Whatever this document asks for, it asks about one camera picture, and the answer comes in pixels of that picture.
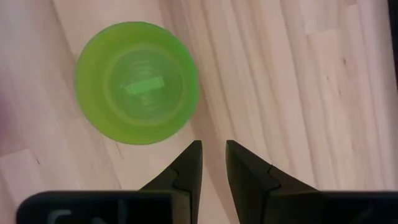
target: green cup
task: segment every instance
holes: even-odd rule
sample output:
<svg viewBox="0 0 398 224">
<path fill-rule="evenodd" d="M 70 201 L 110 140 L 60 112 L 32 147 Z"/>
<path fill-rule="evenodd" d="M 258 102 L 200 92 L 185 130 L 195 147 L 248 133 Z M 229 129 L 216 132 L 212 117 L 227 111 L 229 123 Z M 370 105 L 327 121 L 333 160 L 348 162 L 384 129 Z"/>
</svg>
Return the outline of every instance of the green cup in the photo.
<svg viewBox="0 0 398 224">
<path fill-rule="evenodd" d="M 77 61 L 75 90 L 90 123 L 126 144 L 170 137 L 190 119 L 199 96 L 187 48 L 146 22 L 123 22 L 96 34 Z"/>
</svg>

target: wooden floor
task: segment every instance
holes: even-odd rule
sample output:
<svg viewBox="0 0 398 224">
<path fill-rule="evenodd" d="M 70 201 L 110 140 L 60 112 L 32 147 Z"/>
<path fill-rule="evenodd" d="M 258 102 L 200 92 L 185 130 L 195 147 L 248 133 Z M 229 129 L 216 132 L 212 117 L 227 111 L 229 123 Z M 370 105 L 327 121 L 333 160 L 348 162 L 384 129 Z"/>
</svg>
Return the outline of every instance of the wooden floor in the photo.
<svg viewBox="0 0 398 224">
<path fill-rule="evenodd" d="M 190 49 L 201 98 L 150 146 L 102 136 L 74 97 L 75 61 L 122 21 Z M 397 189 L 398 97 L 387 0 L 0 1 L 0 222 L 50 189 L 139 189 L 204 144 L 200 223 L 234 223 L 225 141 L 319 189 Z"/>
</svg>

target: light wooden surface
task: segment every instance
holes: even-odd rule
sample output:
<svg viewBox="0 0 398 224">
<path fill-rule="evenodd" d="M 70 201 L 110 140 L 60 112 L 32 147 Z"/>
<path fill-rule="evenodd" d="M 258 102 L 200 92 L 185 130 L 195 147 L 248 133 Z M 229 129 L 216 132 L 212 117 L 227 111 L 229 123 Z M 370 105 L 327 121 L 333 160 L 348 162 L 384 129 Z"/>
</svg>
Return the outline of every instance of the light wooden surface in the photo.
<svg viewBox="0 0 398 224">
<path fill-rule="evenodd" d="M 166 27 L 200 71 L 193 119 L 129 146 L 83 117 L 75 60 L 122 21 Z M 238 223 L 224 147 L 235 139 L 319 189 L 397 189 L 397 87 L 386 0 L 0 1 L 0 222 L 50 189 L 139 189 L 204 144 L 200 223 Z"/>
</svg>

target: wood grain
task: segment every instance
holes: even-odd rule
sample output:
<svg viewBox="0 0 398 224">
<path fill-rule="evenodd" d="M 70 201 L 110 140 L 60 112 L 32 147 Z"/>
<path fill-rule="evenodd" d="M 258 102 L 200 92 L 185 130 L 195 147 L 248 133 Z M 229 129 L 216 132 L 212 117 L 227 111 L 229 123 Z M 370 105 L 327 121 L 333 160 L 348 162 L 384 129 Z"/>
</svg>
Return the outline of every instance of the wood grain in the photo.
<svg viewBox="0 0 398 224">
<path fill-rule="evenodd" d="M 201 96 L 171 138 L 102 136 L 74 97 L 101 29 L 147 21 L 191 51 Z M 0 217 L 49 189 L 139 189 L 194 139 L 200 223 L 238 223 L 224 147 L 235 139 L 319 189 L 397 189 L 398 97 L 386 0 L 0 1 Z"/>
</svg>

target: green plastic cup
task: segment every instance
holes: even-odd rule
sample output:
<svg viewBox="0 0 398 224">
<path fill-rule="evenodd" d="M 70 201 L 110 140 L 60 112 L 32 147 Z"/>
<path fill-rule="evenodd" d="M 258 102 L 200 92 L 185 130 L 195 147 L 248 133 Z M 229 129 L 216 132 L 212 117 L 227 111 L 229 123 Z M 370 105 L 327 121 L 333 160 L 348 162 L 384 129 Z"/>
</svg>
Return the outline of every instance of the green plastic cup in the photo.
<svg viewBox="0 0 398 224">
<path fill-rule="evenodd" d="M 75 90 L 90 123 L 127 144 L 170 137 L 190 119 L 199 96 L 187 48 L 146 22 L 123 22 L 96 34 L 77 61 Z"/>
</svg>

